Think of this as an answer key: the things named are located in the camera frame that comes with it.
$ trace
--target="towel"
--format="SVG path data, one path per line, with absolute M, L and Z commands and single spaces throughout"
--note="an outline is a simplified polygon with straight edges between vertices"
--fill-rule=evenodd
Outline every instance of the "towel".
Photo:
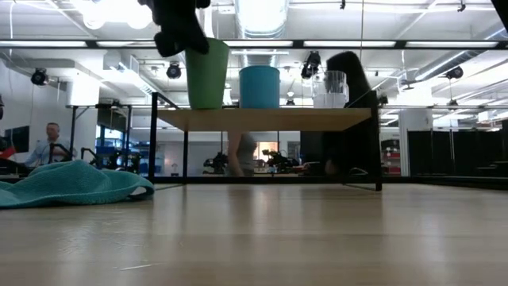
M 139 187 L 146 192 L 133 195 Z M 15 184 L 0 182 L 0 210 L 116 203 L 147 199 L 153 193 L 152 183 L 138 175 L 99 171 L 85 161 L 76 160 L 41 166 Z

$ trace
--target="white wall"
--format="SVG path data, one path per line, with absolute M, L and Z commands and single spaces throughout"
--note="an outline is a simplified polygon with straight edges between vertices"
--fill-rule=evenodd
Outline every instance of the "white wall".
M 36 87 L 28 76 L 8 69 L 0 60 L 0 94 L 6 105 L 4 118 L 0 121 L 1 135 L 4 135 L 5 129 L 30 126 L 30 152 L 35 149 L 37 140 L 45 140 L 47 137 L 48 122 L 58 123 L 60 135 L 70 138 L 72 110 L 65 107 L 67 92 L 60 91 L 59 94 L 54 87 Z M 92 109 L 76 121 L 76 149 L 94 147 L 96 125 L 97 111 Z M 24 162 L 28 155 L 29 153 L 19 153 L 10 159 Z

